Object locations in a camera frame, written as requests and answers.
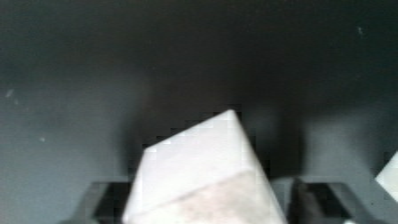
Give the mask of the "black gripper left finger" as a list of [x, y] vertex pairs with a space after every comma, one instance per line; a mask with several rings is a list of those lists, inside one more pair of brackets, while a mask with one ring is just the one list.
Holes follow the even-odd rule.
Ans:
[[68, 220], [59, 224], [123, 224], [130, 182], [95, 182]]

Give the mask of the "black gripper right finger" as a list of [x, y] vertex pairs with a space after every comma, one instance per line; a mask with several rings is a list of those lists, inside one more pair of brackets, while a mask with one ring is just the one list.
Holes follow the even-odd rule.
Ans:
[[345, 183], [295, 179], [288, 206], [290, 224], [377, 224]]

